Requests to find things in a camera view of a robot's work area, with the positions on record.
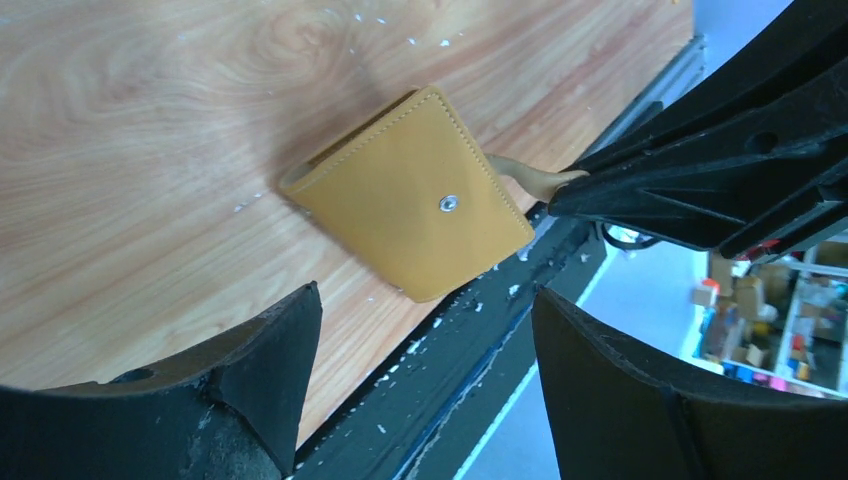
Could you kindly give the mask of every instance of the white paint chip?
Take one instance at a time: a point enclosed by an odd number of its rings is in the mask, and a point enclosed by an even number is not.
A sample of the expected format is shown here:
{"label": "white paint chip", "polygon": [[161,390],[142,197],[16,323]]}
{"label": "white paint chip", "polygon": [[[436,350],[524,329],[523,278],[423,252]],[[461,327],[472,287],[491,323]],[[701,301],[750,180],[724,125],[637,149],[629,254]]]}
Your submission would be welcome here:
{"label": "white paint chip", "polygon": [[203,418],[200,419],[200,422],[197,423],[197,429],[203,430],[209,425],[209,422],[212,421],[212,409],[206,410],[206,414],[203,415]]}
{"label": "white paint chip", "polygon": [[381,383],[385,382],[388,379],[389,379],[388,375],[383,375],[382,377],[378,378],[376,382],[374,382],[374,386],[379,387]]}
{"label": "white paint chip", "polygon": [[421,342],[423,342],[425,338],[427,338],[427,337],[424,336],[424,337],[421,337],[420,340],[416,340],[416,341],[412,342],[412,345],[410,345],[409,348],[406,349],[406,353],[409,354],[409,355],[415,355],[415,351],[418,350],[418,347],[421,346]]}

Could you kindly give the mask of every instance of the black plastic part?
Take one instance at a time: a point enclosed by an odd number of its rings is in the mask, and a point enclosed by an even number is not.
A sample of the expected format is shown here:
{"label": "black plastic part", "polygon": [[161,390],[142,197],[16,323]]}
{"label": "black plastic part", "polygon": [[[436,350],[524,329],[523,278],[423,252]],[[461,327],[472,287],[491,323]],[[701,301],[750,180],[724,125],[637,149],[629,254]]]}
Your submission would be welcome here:
{"label": "black plastic part", "polygon": [[[427,478],[418,475],[432,467],[422,465],[426,452],[444,438],[440,432],[450,415],[490,370],[537,288],[564,268],[573,273],[568,266],[581,261],[583,248],[603,247],[588,222],[547,217],[541,205],[528,218],[537,239],[437,306],[298,449],[296,478]],[[574,281],[585,285],[593,273],[587,269],[588,278]],[[469,435],[462,439],[468,450],[445,459],[443,470],[459,468],[459,458],[467,457],[479,440]]]}
{"label": "black plastic part", "polygon": [[[565,262],[564,268],[547,288],[571,302],[577,302],[605,259],[603,240],[592,235]],[[439,422],[438,436],[434,435],[426,451],[416,458],[405,480],[455,478],[466,462],[472,462],[468,467],[474,471],[474,462],[485,461],[485,448],[479,457],[469,458],[469,455],[536,362],[529,312],[497,345],[486,370],[469,385],[464,400]],[[504,433],[496,431],[495,435]]]}
{"label": "black plastic part", "polygon": [[842,478],[848,403],[716,375],[550,290],[533,307],[562,478]]}
{"label": "black plastic part", "polygon": [[604,240],[607,241],[613,247],[619,250],[632,251],[632,250],[645,250],[646,248],[651,248],[654,245],[660,243],[660,239],[658,238],[648,238],[645,240],[638,240],[636,242],[624,242],[615,237],[613,237],[609,233],[609,225],[601,226],[601,233],[604,236]]}
{"label": "black plastic part", "polygon": [[0,387],[0,478],[278,480],[321,327],[315,284],[108,384]]}
{"label": "black plastic part", "polygon": [[841,231],[846,58],[848,4],[796,0],[678,102],[577,162],[591,175],[560,189],[549,212],[752,260]]}

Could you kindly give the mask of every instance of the stitching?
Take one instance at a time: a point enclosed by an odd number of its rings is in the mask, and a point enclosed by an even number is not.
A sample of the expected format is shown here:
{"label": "stitching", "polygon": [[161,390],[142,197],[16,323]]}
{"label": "stitching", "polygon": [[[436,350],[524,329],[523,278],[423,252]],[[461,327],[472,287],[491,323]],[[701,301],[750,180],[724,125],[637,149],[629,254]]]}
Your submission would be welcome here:
{"label": "stitching", "polygon": [[432,97],[438,97],[437,99],[439,100],[439,105],[441,105],[442,110],[444,110],[445,115],[447,115],[447,116],[448,116],[448,119],[450,119],[450,121],[451,121],[451,123],[453,124],[454,128],[456,128],[457,132],[459,132],[459,136],[460,136],[460,137],[462,137],[462,139],[465,141],[465,146],[466,146],[466,147],[468,147],[468,149],[469,149],[469,150],[471,151],[471,153],[474,155],[474,159],[477,161],[477,164],[480,166],[480,168],[481,168],[481,169],[483,170],[483,172],[486,174],[486,177],[488,177],[488,178],[489,178],[489,181],[490,181],[490,182],[492,182],[492,186],[494,186],[494,187],[495,187],[495,190],[496,190],[496,191],[498,192],[498,194],[500,195],[501,200],[503,200],[504,204],[507,206],[507,208],[509,208],[509,210],[510,210],[510,212],[512,213],[512,216],[515,218],[516,222],[518,222],[518,224],[521,226],[521,230],[523,230],[524,232],[527,232],[527,226],[526,226],[523,222],[521,222],[521,219],[520,219],[520,217],[519,217],[519,215],[518,215],[518,212],[516,212],[516,211],[515,211],[515,208],[513,208],[513,206],[512,206],[512,205],[510,205],[510,203],[509,203],[509,199],[508,199],[507,195],[503,192],[503,190],[501,190],[501,188],[498,186],[497,182],[495,181],[494,177],[492,177],[492,174],[491,174],[491,173],[489,172],[489,170],[485,167],[485,164],[484,164],[484,163],[483,163],[483,161],[480,159],[480,156],[479,156],[479,155],[477,155],[477,151],[474,149],[474,146],[472,145],[471,140],[468,138],[468,135],[466,135],[466,133],[465,133],[465,131],[463,131],[462,127],[460,127],[460,126],[459,126],[459,124],[457,123],[457,121],[456,121],[456,119],[453,117],[453,115],[451,115],[451,112],[448,110],[447,105],[445,105],[445,103],[446,103],[446,102],[445,102],[445,100],[444,100],[443,98],[441,98],[441,96],[440,96],[438,93],[431,93],[431,94],[427,95],[426,97],[424,97],[423,99],[421,99],[421,100],[420,100],[418,103],[416,103],[415,105],[413,105],[413,106],[409,107],[409,109],[408,109],[407,111],[403,112],[403,113],[402,113],[401,115],[399,115],[397,118],[395,118],[394,120],[392,120],[391,122],[389,122],[389,124],[388,124],[388,125],[386,125],[385,127],[381,128],[380,130],[378,130],[378,131],[374,132],[374,134],[373,134],[373,135],[371,135],[370,137],[368,137],[368,138],[366,138],[365,140],[363,140],[363,141],[362,141],[362,143],[360,143],[359,145],[357,145],[357,146],[356,146],[353,150],[351,150],[351,151],[350,151],[350,152],[348,152],[346,155],[344,155],[343,157],[341,157],[341,158],[339,158],[338,160],[336,160],[336,161],[335,161],[332,165],[330,165],[330,166],[329,166],[326,170],[324,170],[324,172],[323,172],[321,175],[319,175],[319,176],[318,176],[318,177],[316,177],[316,178],[313,178],[313,179],[312,179],[311,181],[309,181],[306,185],[303,185],[302,187],[300,187],[300,188],[298,188],[297,190],[293,191],[293,192],[292,192],[292,194],[300,193],[300,192],[302,192],[302,191],[306,190],[307,188],[309,188],[309,187],[313,186],[316,182],[318,182],[318,181],[319,181],[319,180],[321,180],[322,178],[326,177],[326,176],[327,176],[327,175],[328,175],[328,174],[329,174],[329,173],[330,173],[333,169],[335,169],[336,167],[338,167],[339,165],[341,165],[344,161],[346,161],[348,158],[350,158],[350,157],[351,157],[354,153],[358,152],[358,151],[359,151],[359,150],[361,150],[363,147],[365,147],[366,145],[368,145],[371,141],[373,141],[375,138],[377,138],[378,136],[380,136],[380,135],[382,135],[383,133],[385,133],[385,132],[386,132],[386,130],[388,130],[388,129],[389,129],[390,127],[392,127],[394,124],[396,124],[396,123],[400,122],[401,120],[403,120],[404,118],[406,118],[409,114],[411,114],[413,111],[415,111],[416,109],[418,109],[418,107],[420,107],[421,105],[423,105],[425,102],[427,102],[427,100],[430,100],[430,98],[432,98]]}

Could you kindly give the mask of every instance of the wallet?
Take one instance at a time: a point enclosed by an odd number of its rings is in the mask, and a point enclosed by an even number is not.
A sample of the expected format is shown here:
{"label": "wallet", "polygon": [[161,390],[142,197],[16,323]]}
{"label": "wallet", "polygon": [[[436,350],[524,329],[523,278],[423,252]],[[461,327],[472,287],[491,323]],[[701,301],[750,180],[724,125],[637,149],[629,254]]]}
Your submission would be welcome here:
{"label": "wallet", "polygon": [[437,299],[534,231],[435,86],[381,109],[282,193],[415,302]]}

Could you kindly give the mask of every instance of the wood grain surface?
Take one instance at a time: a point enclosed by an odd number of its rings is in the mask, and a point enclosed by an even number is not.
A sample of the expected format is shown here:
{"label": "wood grain surface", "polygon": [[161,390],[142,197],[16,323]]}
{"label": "wood grain surface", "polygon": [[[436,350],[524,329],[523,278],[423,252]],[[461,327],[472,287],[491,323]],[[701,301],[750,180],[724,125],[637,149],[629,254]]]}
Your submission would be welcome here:
{"label": "wood grain surface", "polygon": [[688,0],[0,0],[0,382],[108,381],[317,280],[305,439],[433,305],[279,176],[428,83],[564,168],[691,36]]}

